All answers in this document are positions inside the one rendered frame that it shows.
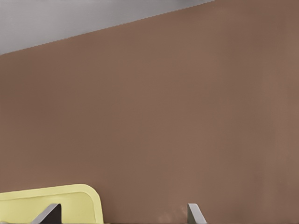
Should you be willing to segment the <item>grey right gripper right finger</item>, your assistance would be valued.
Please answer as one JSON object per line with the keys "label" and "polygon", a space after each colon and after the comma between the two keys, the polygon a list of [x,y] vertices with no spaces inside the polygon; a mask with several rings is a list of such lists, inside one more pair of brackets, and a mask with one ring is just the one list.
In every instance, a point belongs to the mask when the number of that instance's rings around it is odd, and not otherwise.
{"label": "grey right gripper right finger", "polygon": [[207,224],[207,221],[196,203],[187,204],[188,224]]}

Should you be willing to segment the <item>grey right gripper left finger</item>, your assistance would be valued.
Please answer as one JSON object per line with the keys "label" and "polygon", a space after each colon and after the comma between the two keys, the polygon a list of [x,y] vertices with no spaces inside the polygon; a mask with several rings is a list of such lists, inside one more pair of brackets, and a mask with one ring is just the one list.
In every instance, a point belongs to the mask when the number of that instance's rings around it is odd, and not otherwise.
{"label": "grey right gripper left finger", "polygon": [[33,224],[62,224],[61,204],[50,204],[33,220]]}

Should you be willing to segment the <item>pale yellow tray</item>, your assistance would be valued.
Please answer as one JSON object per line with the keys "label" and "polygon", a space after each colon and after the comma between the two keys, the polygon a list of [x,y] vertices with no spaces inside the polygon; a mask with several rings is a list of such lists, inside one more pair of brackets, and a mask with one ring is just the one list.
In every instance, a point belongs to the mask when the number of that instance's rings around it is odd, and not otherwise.
{"label": "pale yellow tray", "polygon": [[86,184],[0,193],[0,222],[31,223],[51,204],[61,205],[62,223],[104,223],[100,196]]}

